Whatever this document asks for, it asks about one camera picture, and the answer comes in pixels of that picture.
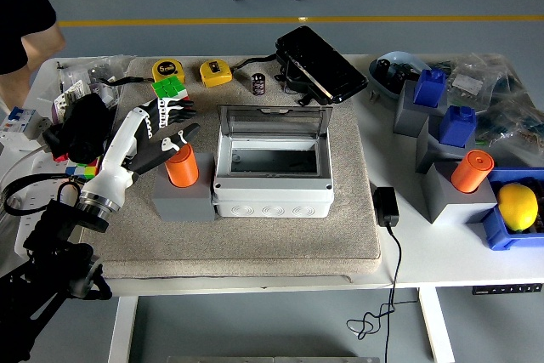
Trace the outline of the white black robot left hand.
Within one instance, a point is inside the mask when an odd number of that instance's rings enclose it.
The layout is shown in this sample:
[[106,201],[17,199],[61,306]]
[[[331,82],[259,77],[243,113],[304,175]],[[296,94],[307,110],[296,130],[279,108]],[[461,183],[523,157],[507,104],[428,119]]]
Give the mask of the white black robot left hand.
[[83,186],[79,204],[121,208],[133,181],[178,153],[200,126],[190,124],[156,142],[151,140],[154,134],[195,115],[193,102],[183,98],[153,99],[129,111],[109,144],[99,174]]

